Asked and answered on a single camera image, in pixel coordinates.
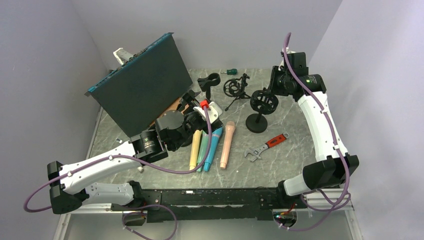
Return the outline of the beige yellow microphone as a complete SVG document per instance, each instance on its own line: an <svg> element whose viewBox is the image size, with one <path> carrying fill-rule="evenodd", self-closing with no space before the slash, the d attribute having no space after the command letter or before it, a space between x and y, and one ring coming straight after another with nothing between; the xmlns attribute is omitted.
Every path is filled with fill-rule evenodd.
<svg viewBox="0 0 424 240"><path fill-rule="evenodd" d="M202 138L202 131L196 130L192 137L189 170L193 170L197 166L201 138Z"/></svg>

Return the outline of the teal green microphone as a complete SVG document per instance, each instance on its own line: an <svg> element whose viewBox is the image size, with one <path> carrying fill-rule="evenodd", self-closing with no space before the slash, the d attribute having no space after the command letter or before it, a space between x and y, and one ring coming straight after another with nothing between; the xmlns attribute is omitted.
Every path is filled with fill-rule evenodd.
<svg viewBox="0 0 424 240"><path fill-rule="evenodd" d="M204 159L205 153L207 151L208 142L209 142L209 135L205 131L202 131L201 142L200 142L199 151L198 151L198 158L196 161L197 166L199 166L199 168L196 170L197 172L201 172L203 169L203 164L201 164L201 162Z"/></svg>

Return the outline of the blue microphone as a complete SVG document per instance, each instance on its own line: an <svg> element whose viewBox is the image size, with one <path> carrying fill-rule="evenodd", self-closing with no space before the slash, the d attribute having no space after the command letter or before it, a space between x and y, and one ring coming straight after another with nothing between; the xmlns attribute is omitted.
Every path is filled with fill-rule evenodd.
<svg viewBox="0 0 424 240"><path fill-rule="evenodd" d="M219 139L222 135L223 132L223 127L220 127L218 129L216 129L215 131L213 131L212 133L212 138L211 138L211 146L209 149L209 153L207 155L207 158L203 164L203 170L205 172L208 172L210 170L210 167L213 163L214 160L214 156L215 156L215 152L219 143Z"/></svg>

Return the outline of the pink microphone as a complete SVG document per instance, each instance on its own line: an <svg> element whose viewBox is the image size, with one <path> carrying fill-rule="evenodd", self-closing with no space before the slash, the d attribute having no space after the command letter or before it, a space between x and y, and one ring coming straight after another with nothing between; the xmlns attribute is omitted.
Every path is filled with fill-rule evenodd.
<svg viewBox="0 0 424 240"><path fill-rule="evenodd" d="M236 124L233 121L228 121L225 125L225 135L222 148L222 154L220 158L220 168L226 169L232 144L233 135L236 129Z"/></svg>

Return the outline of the black tripod shock mount stand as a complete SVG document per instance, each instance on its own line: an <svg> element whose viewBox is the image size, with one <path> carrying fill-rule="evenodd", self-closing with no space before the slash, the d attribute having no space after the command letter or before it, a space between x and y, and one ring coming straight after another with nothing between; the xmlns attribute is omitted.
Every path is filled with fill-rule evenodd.
<svg viewBox="0 0 424 240"><path fill-rule="evenodd" d="M224 83L224 94L228 97L234 98L234 100L224 109L225 111L228 111L234 101L251 98L251 96L247 95L245 91L245 88L248 86L247 79L250 79L250 76L244 73L240 78L232 78Z"/></svg>

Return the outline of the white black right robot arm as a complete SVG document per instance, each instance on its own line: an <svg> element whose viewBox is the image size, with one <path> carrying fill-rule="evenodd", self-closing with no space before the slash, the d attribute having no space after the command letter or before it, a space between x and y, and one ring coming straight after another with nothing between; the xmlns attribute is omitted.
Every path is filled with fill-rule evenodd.
<svg viewBox="0 0 424 240"><path fill-rule="evenodd" d="M282 65L272 68L268 90L276 96L291 96L299 105L312 136L316 160L303 167L299 175L278 183L276 203L287 208L301 194L346 184L359 166L359 159L343 144L329 110L324 81L319 74L309 74L306 54L290 52L284 56Z"/></svg>

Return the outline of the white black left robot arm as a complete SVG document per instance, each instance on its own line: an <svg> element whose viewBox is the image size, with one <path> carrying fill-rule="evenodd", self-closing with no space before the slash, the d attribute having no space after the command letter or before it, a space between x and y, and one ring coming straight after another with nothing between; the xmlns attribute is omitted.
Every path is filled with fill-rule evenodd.
<svg viewBox="0 0 424 240"><path fill-rule="evenodd" d="M140 183L99 183L106 176L142 166L154 167L154 162L168 157L191 137L195 131L212 133L223 124L222 110L209 106L195 107L183 114L169 110L155 120L154 125L133 136L116 148L87 160L63 165L58 161L48 164L51 180L49 195L51 209L60 215L77 210L83 205L116 204L137 210L146 204Z"/></svg>

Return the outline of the black round base clamp stand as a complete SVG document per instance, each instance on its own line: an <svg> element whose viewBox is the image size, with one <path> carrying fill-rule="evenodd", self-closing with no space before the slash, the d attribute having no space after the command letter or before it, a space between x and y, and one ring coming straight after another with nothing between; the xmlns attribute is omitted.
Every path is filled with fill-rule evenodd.
<svg viewBox="0 0 424 240"><path fill-rule="evenodd" d="M200 106L200 102L196 99L200 93L200 91L195 92L192 89L188 90L179 100L177 111L184 115L194 112L194 107Z"/></svg>

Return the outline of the black round base clip stand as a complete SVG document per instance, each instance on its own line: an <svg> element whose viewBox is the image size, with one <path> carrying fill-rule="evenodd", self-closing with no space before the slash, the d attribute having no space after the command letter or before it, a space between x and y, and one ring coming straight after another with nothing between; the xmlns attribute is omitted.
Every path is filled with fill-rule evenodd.
<svg viewBox="0 0 424 240"><path fill-rule="evenodd" d="M211 87L215 87L219 85L220 82L221 82L221 77L220 77L220 74L217 72L213 72L205 78L197 79L197 83L201 91L205 93L205 98L208 101L211 100Z"/></svg>

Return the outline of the brown wooden block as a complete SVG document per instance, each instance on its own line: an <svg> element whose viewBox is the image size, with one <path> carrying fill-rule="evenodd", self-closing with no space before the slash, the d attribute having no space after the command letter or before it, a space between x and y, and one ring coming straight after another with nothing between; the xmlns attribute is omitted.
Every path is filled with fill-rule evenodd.
<svg viewBox="0 0 424 240"><path fill-rule="evenodd" d="M162 129L177 129L184 122L184 115L181 110L185 110L182 105L183 99L179 97L173 102L150 126L149 130L154 128Z"/></svg>

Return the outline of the dark blue leaning board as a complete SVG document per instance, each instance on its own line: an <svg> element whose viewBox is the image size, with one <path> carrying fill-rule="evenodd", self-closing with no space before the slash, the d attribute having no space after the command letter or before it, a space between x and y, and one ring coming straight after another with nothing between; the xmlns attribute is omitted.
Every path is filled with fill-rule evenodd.
<svg viewBox="0 0 424 240"><path fill-rule="evenodd" d="M92 96L128 137L146 130L193 81L171 32L90 87Z"/></svg>

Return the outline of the green handled screwdriver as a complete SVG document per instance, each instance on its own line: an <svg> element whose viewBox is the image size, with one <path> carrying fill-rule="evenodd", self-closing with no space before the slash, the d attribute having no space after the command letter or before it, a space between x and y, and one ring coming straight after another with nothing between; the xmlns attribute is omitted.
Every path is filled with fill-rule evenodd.
<svg viewBox="0 0 424 240"><path fill-rule="evenodd" d="M236 68L226 69L225 71L222 71L221 74L237 75L238 74L238 70Z"/></svg>

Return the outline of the red handled adjustable wrench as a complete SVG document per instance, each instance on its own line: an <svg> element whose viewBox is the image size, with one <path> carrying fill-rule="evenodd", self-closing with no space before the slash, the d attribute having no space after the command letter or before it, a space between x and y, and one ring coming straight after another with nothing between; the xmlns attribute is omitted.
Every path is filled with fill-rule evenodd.
<svg viewBox="0 0 424 240"><path fill-rule="evenodd" d="M288 133L282 133L279 134L273 138L271 138L270 140L268 140L267 142L265 142L263 145L257 147L257 148L247 148L244 151L243 156L245 158L247 158L248 155L252 155L253 159L251 159L251 162L255 162L258 159L262 159L260 157L261 153L265 150L268 150L272 147L277 146L278 144L284 142L285 140L287 140L290 137L290 135Z"/></svg>

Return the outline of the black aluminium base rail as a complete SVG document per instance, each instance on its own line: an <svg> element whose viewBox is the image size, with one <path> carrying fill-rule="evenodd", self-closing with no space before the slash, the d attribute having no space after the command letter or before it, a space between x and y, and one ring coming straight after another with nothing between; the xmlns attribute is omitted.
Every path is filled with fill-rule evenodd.
<svg viewBox="0 0 424 240"><path fill-rule="evenodd" d="M76 214L131 214L131 226L164 221L256 219L270 221L272 214L292 224L297 211L307 210L300 197L282 199L275 187L145 189L141 205L89 203L72 210Z"/></svg>

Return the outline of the white bracket behind board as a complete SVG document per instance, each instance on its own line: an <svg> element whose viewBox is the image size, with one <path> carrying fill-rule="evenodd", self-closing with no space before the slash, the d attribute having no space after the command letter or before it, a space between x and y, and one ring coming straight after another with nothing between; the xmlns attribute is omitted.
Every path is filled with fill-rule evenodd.
<svg viewBox="0 0 424 240"><path fill-rule="evenodd" d="M113 55L121 66L126 64L134 56L134 54L124 50L122 47L115 50Z"/></svg>

